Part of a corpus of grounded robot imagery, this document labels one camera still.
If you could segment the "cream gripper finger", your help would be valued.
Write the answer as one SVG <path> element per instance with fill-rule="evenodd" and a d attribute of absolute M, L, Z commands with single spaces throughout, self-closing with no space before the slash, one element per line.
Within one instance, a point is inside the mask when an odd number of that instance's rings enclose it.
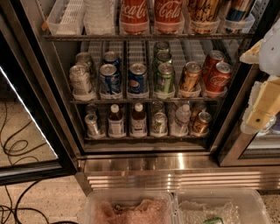
<path fill-rule="evenodd" d="M 250 93 L 245 124 L 253 130 L 261 130 L 279 111 L 280 77 L 256 81 Z"/>
<path fill-rule="evenodd" d="M 248 49 L 245 53 L 243 53 L 240 57 L 240 62 L 246 64 L 258 64 L 259 63 L 259 52 L 263 40 L 260 39 L 256 42 L 250 49 Z"/>

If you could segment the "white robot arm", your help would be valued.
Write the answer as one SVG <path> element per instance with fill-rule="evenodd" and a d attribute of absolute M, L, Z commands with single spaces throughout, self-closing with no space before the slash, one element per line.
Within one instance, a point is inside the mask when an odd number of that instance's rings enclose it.
<path fill-rule="evenodd" d="M 240 57 L 240 61 L 257 64 L 269 75 L 265 82 L 256 81 L 251 88 L 241 122 L 243 133 L 255 134 L 280 111 L 280 20 Z"/>

